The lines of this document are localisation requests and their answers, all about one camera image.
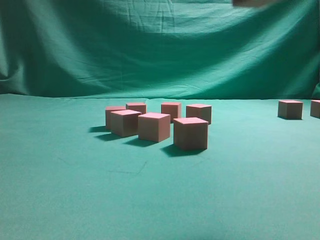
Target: pink cube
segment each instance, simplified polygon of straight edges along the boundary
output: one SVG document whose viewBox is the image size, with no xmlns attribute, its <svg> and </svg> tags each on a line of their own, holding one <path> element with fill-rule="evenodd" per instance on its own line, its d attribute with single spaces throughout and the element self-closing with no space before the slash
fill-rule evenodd
<svg viewBox="0 0 320 240">
<path fill-rule="evenodd" d="M 208 121 L 198 117 L 173 120 L 173 143 L 182 150 L 208 148 Z"/>
<path fill-rule="evenodd" d="M 320 119 L 320 100 L 311 100 L 310 116 Z"/>
<path fill-rule="evenodd" d="M 170 137 L 170 115 L 148 112 L 138 117 L 139 139 L 161 142 Z"/>
<path fill-rule="evenodd" d="M 107 106 L 105 108 L 105 127 L 111 129 L 111 112 L 126 110 L 125 106 Z"/>
<path fill-rule="evenodd" d="M 259 8 L 277 2 L 280 0 L 232 0 L 232 5 L 234 7 Z"/>
<path fill-rule="evenodd" d="M 171 123 L 174 119 L 181 118 L 181 102 L 163 102 L 161 104 L 161 113 L 170 114 Z"/>
<path fill-rule="evenodd" d="M 138 134 L 139 111 L 121 110 L 111 112 L 111 132 L 121 137 Z"/>
<path fill-rule="evenodd" d="M 185 116 L 187 118 L 199 118 L 211 124 L 212 106 L 207 104 L 190 104 L 186 106 Z"/>
<path fill-rule="evenodd" d="M 302 119 L 304 103 L 296 100 L 280 100 L 278 103 L 278 117 L 290 120 Z"/>
<path fill-rule="evenodd" d="M 126 104 L 126 109 L 134 110 L 141 114 L 147 113 L 147 105 L 143 102 L 129 102 Z"/>
</svg>

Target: cube top face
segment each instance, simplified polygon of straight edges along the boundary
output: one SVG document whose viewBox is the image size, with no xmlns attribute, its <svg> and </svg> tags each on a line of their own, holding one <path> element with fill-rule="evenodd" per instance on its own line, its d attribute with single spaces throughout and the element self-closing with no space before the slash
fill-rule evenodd
<svg viewBox="0 0 320 240">
<path fill-rule="evenodd" d="M 187 107 L 192 107 L 192 108 L 208 108 L 208 107 L 211 107 L 211 105 L 207 105 L 207 104 L 190 104 L 190 105 L 187 105 Z"/>
<path fill-rule="evenodd" d="M 279 102 L 285 103 L 285 104 L 303 104 L 302 101 L 296 101 L 296 100 L 280 100 Z"/>
<path fill-rule="evenodd" d="M 141 112 L 139 111 L 134 111 L 134 110 L 120 110 L 120 111 L 114 111 L 112 112 L 113 114 L 117 114 L 117 115 L 134 115 L 134 114 L 141 114 Z"/>
<path fill-rule="evenodd" d="M 162 119 L 167 116 L 170 116 L 170 115 L 164 114 L 164 113 L 157 113 L 157 112 L 148 112 L 146 114 L 140 115 L 139 118 Z"/>
<path fill-rule="evenodd" d="M 181 124 L 208 124 L 208 121 L 200 119 L 198 117 L 182 117 L 182 118 L 175 118 L 175 122 Z"/>
<path fill-rule="evenodd" d="M 144 106 L 146 105 L 144 102 L 128 102 L 127 106 Z"/>
<path fill-rule="evenodd" d="M 161 105 L 173 105 L 173 106 L 179 106 L 181 105 L 181 102 L 163 102 Z"/>
<path fill-rule="evenodd" d="M 106 111 L 120 111 L 120 110 L 126 110 L 125 106 L 107 106 L 105 108 Z"/>
</svg>

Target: cube side face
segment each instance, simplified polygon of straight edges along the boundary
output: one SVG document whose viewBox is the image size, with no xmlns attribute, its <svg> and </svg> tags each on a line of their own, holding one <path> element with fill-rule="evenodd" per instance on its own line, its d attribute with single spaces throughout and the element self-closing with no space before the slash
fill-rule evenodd
<svg viewBox="0 0 320 240">
<path fill-rule="evenodd" d="M 310 116 L 320 119 L 320 102 L 311 101 Z"/>
<path fill-rule="evenodd" d="M 106 107 L 105 108 L 105 128 L 110 130 L 111 129 L 111 113 L 115 111 L 126 110 L 125 106 L 118 106 L 118 107 Z"/>
<path fill-rule="evenodd" d="M 278 117 L 286 119 L 287 118 L 287 105 L 288 103 L 279 101 L 278 103 Z"/>
<path fill-rule="evenodd" d="M 208 123 L 188 124 L 185 131 L 185 150 L 208 148 Z"/>
<path fill-rule="evenodd" d="M 201 118 L 201 110 L 198 107 L 186 106 L 185 107 L 186 118 Z"/>
<path fill-rule="evenodd" d="M 184 124 L 178 121 L 173 121 L 173 144 L 180 149 L 185 148 L 186 134 L 184 129 Z"/>
<path fill-rule="evenodd" d="M 141 113 L 135 113 L 123 116 L 123 137 L 129 137 L 138 134 L 138 116 L 140 114 Z"/>
<path fill-rule="evenodd" d="M 286 109 L 286 118 L 292 120 L 302 119 L 303 103 L 289 103 Z"/>
<path fill-rule="evenodd" d="M 149 117 L 138 117 L 138 138 L 152 142 L 159 140 L 159 120 Z"/>
<path fill-rule="evenodd" d="M 124 136 L 124 118 L 121 115 L 110 113 L 111 133 Z"/>
<path fill-rule="evenodd" d="M 126 109 L 140 112 L 141 114 L 147 113 L 147 105 L 137 104 L 137 105 L 128 105 L 126 104 Z"/>
<path fill-rule="evenodd" d="M 179 103 L 177 105 L 169 105 L 162 104 L 161 105 L 161 113 L 170 115 L 170 122 L 173 123 L 174 119 L 181 118 L 181 110 L 182 104 Z"/>
<path fill-rule="evenodd" d="M 170 138 L 171 116 L 164 116 L 158 122 L 158 142 Z"/>
<path fill-rule="evenodd" d="M 206 106 L 201 108 L 201 117 L 200 119 L 203 119 L 207 121 L 209 124 L 211 124 L 212 121 L 212 107 L 211 106 Z"/>
</svg>

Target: cube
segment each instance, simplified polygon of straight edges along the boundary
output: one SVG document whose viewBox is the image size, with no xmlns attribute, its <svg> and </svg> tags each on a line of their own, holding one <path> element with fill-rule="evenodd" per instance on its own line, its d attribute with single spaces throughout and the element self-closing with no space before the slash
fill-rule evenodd
<svg viewBox="0 0 320 240">
<path fill-rule="evenodd" d="M 320 119 L 320 100 L 311 100 L 310 116 Z"/>
<path fill-rule="evenodd" d="M 141 114 L 147 113 L 147 105 L 143 102 L 129 102 L 126 105 L 126 109 L 140 112 Z"/>
<path fill-rule="evenodd" d="M 187 118 L 199 118 L 211 124 L 212 106 L 207 104 L 190 104 L 186 106 L 185 116 Z"/>
<path fill-rule="evenodd" d="M 181 102 L 163 102 L 161 104 L 161 113 L 170 114 L 171 123 L 174 119 L 181 118 Z"/>
<path fill-rule="evenodd" d="M 111 112 L 111 133 L 121 137 L 138 134 L 139 111 L 121 110 Z"/>
<path fill-rule="evenodd" d="M 138 117 L 138 138 L 161 142 L 170 137 L 170 115 L 148 112 Z"/>
<path fill-rule="evenodd" d="M 296 100 L 280 100 L 278 103 L 278 117 L 289 120 L 302 119 L 304 103 Z"/>
<path fill-rule="evenodd" d="M 111 112 L 126 110 L 125 106 L 107 106 L 105 108 L 105 127 L 111 129 Z"/>
<path fill-rule="evenodd" d="M 184 151 L 207 149 L 208 126 L 208 121 L 198 117 L 175 118 L 173 144 Z"/>
<path fill-rule="evenodd" d="M 234 7 L 259 8 L 277 2 L 280 0 L 232 0 L 232 5 Z"/>
</svg>

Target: wooden cube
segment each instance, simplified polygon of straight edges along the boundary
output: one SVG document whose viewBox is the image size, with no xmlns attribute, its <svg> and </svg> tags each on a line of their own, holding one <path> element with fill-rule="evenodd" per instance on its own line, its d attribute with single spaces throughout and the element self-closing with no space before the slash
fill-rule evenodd
<svg viewBox="0 0 320 240">
<path fill-rule="evenodd" d="M 161 142 L 170 137 L 170 115 L 148 112 L 138 117 L 138 136 L 141 140 Z"/>
<path fill-rule="evenodd" d="M 105 127 L 111 129 L 111 112 L 126 110 L 125 106 L 107 106 L 105 108 Z"/>
<path fill-rule="evenodd" d="M 290 120 L 302 119 L 304 103 L 296 100 L 280 100 L 278 103 L 278 117 Z"/>
<path fill-rule="evenodd" d="M 147 113 L 147 105 L 143 102 L 129 102 L 126 105 L 126 109 L 140 112 L 141 114 Z"/>
<path fill-rule="evenodd" d="M 181 102 L 163 102 L 161 104 L 161 113 L 170 114 L 171 123 L 174 119 L 181 118 Z"/>
<path fill-rule="evenodd" d="M 199 118 L 211 124 L 212 106 L 207 104 L 190 104 L 186 106 L 185 116 L 187 118 Z"/>
<path fill-rule="evenodd" d="M 320 100 L 311 100 L 310 116 L 320 119 Z"/>
<path fill-rule="evenodd" d="M 139 111 L 121 110 L 111 112 L 111 132 L 121 137 L 138 134 Z"/>
<path fill-rule="evenodd" d="M 259 8 L 280 2 L 280 0 L 232 0 L 234 7 Z"/>
<path fill-rule="evenodd" d="M 173 120 L 173 143 L 182 150 L 208 148 L 208 121 L 198 117 Z"/>
</svg>

